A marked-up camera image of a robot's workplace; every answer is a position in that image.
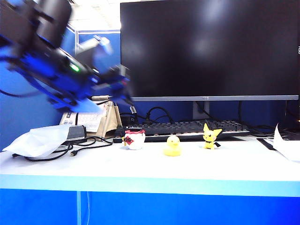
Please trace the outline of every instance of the monitor stand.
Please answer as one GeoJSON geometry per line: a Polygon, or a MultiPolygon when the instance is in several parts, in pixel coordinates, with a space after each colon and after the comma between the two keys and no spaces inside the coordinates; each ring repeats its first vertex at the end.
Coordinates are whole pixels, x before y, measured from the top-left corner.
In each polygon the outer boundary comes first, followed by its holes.
{"type": "MultiPolygon", "coordinates": [[[[210,113],[210,102],[209,101],[204,101],[203,107],[207,113],[210,113]]],[[[200,111],[201,111],[201,109],[199,109],[199,106],[197,105],[197,103],[195,101],[193,101],[193,120],[201,120],[201,119],[209,118],[208,115],[206,115],[205,113],[200,112],[200,111]]]]}

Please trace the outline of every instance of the yellow rubber duck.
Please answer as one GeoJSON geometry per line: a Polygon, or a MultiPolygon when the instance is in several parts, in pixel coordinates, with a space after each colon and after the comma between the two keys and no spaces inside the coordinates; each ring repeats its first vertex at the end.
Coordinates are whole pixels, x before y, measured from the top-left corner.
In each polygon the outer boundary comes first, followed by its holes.
{"type": "Polygon", "coordinates": [[[180,140],[177,136],[171,135],[167,139],[167,147],[164,148],[166,156],[180,156],[182,147],[179,146],[180,140]]]}

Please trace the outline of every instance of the ceiling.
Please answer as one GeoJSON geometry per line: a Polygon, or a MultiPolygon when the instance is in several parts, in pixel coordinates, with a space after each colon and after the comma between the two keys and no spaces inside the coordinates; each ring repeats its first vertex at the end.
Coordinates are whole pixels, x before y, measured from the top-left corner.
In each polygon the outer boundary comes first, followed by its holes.
{"type": "Polygon", "coordinates": [[[75,30],[119,30],[120,3],[139,0],[69,0],[75,30]]]}

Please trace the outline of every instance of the white paper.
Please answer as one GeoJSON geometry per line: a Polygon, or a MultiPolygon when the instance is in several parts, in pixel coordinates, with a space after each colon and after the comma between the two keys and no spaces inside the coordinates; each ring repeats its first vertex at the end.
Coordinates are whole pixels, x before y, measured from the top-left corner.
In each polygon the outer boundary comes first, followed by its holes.
{"type": "Polygon", "coordinates": [[[279,151],[287,159],[300,162],[300,141],[283,140],[276,126],[273,140],[273,148],[279,151]]]}
{"type": "MultiPolygon", "coordinates": [[[[83,125],[87,132],[97,132],[101,118],[106,116],[108,104],[104,103],[98,106],[100,111],[98,113],[81,112],[78,114],[77,125],[83,125]]],[[[75,125],[76,113],[66,113],[61,120],[61,124],[75,125]]]]}
{"type": "Polygon", "coordinates": [[[27,157],[46,157],[66,141],[69,127],[70,125],[57,125],[31,129],[16,138],[3,151],[27,157]]]}

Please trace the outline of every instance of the green led light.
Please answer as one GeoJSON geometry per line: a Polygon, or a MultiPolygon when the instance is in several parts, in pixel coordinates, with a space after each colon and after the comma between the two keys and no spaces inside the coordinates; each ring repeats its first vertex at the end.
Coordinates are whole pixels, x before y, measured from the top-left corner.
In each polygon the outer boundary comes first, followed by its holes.
{"type": "Polygon", "coordinates": [[[72,64],[72,63],[70,63],[70,67],[71,67],[74,71],[76,71],[76,72],[79,71],[79,67],[76,66],[76,65],[74,65],[74,64],[72,64]]]}

